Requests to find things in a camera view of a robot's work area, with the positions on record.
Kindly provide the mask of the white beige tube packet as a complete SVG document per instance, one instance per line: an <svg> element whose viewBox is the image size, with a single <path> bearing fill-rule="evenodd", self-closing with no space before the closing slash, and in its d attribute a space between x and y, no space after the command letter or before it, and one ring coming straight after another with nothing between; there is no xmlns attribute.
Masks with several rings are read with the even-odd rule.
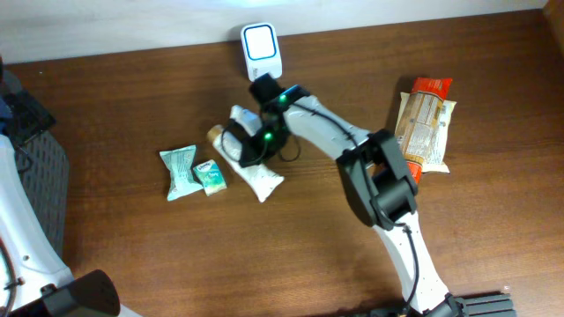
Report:
<svg viewBox="0 0 564 317"><path fill-rule="evenodd" d="M211 128L207 138L228 165L247 182L260 203L263 203L285 179L264 164L241 167L238 159L241 157L242 144L233 134L225 132L223 126L216 125Z"/></svg>

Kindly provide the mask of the small green tissue pack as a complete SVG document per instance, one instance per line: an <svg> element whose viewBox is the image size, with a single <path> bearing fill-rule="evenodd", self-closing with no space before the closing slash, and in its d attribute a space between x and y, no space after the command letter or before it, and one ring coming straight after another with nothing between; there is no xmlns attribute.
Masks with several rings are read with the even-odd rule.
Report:
<svg viewBox="0 0 564 317"><path fill-rule="evenodd" d="M213 159L195 166L193 171L196 177L201 181L207 196L214 195L227 188L219 166Z"/></svg>

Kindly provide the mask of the pale green packet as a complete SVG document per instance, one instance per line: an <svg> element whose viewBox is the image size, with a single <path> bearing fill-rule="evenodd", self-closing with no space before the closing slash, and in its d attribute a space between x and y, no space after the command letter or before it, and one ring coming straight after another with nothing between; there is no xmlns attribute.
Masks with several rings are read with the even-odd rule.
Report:
<svg viewBox="0 0 564 317"><path fill-rule="evenodd" d="M195 145L160 152L160 158L170 172L170 188L167 194L169 202L204 188L194 179L191 171L196 152Z"/></svg>

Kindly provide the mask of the orange long pasta packet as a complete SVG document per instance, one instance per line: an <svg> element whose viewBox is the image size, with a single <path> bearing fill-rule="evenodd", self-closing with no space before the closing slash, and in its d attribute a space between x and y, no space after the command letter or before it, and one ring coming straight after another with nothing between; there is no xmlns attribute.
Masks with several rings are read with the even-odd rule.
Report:
<svg viewBox="0 0 564 317"><path fill-rule="evenodd" d="M422 175L425 156L431 149L433 133L438 130L439 114L452 82L449 77L418 77L398 116L395 137L416 184Z"/></svg>

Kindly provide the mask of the yellow snack chip bag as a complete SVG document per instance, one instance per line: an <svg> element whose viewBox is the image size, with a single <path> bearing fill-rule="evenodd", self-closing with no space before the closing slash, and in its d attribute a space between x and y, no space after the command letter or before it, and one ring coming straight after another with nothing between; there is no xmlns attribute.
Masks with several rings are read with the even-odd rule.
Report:
<svg viewBox="0 0 564 317"><path fill-rule="evenodd" d="M448 142L451 115L455 106L455 101L443 101L443 109L439 113L438 128L433 133L431 149L426 156L425 162L422 164L422 173L449 173L449 167L444 163L443 159Z"/></svg>

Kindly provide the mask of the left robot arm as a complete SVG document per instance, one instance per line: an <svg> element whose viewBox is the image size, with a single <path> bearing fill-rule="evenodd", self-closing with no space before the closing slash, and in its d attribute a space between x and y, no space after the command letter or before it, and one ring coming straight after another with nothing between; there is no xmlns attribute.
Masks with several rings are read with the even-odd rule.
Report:
<svg viewBox="0 0 564 317"><path fill-rule="evenodd" d="M51 113L1 70L1 314L128 317L110 277L62 257L70 164Z"/></svg>

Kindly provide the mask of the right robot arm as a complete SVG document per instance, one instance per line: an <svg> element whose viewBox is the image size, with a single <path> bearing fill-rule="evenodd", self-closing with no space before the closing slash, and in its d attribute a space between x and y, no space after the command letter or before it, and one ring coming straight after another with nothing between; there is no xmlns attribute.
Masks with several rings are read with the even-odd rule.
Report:
<svg viewBox="0 0 564 317"><path fill-rule="evenodd" d="M350 208L382 240L402 286L403 313L467 315L428 253L419 226L418 186L396 138L385 129L371 133L346 122L301 86L283 88L269 74L258 77L249 91L259 105L261 126L242 139L239 165L265 162L289 136L306 139L335 161Z"/></svg>

